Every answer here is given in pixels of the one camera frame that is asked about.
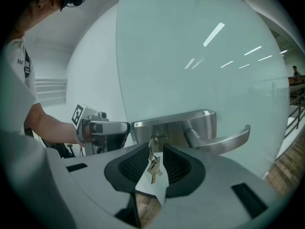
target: curved wall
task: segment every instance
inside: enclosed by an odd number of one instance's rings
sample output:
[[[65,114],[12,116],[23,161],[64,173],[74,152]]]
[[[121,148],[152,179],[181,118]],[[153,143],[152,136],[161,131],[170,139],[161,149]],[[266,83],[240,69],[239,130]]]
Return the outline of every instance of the curved wall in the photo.
[[[211,109],[218,136],[251,125],[249,141],[225,156],[263,177],[282,144],[289,104],[284,61],[259,15],[241,0],[120,0],[117,23],[118,7],[92,25],[71,57],[67,112],[82,103],[132,122]],[[220,22],[223,31],[203,47]],[[161,104],[152,102],[156,94]]]

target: chrome door hardware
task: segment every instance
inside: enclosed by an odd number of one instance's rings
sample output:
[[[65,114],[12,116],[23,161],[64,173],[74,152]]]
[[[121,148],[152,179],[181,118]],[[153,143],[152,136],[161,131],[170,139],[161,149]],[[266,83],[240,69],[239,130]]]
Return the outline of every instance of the chrome door hardware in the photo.
[[[250,125],[246,125],[243,130],[233,135],[212,139],[201,139],[194,129],[188,129],[184,135],[190,147],[220,155],[245,144],[249,139]]]
[[[127,122],[111,122],[105,112],[77,105],[72,117],[79,141],[85,144],[86,156],[122,148],[130,131]]]
[[[131,124],[135,144],[158,140],[153,152],[162,152],[164,143],[172,146],[196,148],[213,154],[234,150],[248,141],[250,126],[233,135],[216,138],[216,112],[197,110]]]

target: metal door lever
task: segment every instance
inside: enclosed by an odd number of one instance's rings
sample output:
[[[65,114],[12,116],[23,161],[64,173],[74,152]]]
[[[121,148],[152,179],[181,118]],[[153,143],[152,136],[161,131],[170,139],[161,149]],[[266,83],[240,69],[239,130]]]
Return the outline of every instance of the metal door lever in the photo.
[[[194,129],[188,129],[184,133],[189,147],[215,155],[221,155],[240,147],[248,141],[249,135],[250,125],[246,125],[243,130],[233,135],[208,138],[205,140],[201,139]]]

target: person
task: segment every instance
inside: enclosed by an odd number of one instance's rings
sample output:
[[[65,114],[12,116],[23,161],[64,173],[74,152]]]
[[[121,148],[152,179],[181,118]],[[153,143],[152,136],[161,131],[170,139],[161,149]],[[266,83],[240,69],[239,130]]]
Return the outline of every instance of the person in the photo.
[[[38,136],[52,143],[69,143],[84,146],[78,140],[75,127],[71,123],[61,122],[44,112],[37,96],[33,63],[24,46],[24,35],[26,31],[54,12],[62,10],[66,6],[69,7],[68,4],[79,6],[84,1],[33,0],[19,16],[5,42],[4,53],[10,66],[36,97],[26,117],[25,124]]]
[[[294,75],[293,75],[293,79],[295,81],[295,83],[301,83],[301,74],[299,73],[299,71],[297,71],[296,66],[292,66],[292,68],[294,69]]]

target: wooden floor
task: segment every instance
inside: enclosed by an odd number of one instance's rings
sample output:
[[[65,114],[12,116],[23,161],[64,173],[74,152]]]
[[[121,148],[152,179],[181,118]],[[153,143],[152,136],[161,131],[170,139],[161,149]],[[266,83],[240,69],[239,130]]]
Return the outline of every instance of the wooden floor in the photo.
[[[136,194],[137,207],[141,226],[147,226],[160,212],[161,204],[156,198]]]
[[[273,164],[264,179],[280,195],[293,192],[305,172],[305,129],[288,150]]]
[[[289,149],[273,164],[264,179],[280,195],[294,191],[305,172],[305,129]],[[142,228],[158,215],[162,206],[156,198],[136,195],[138,213]]]

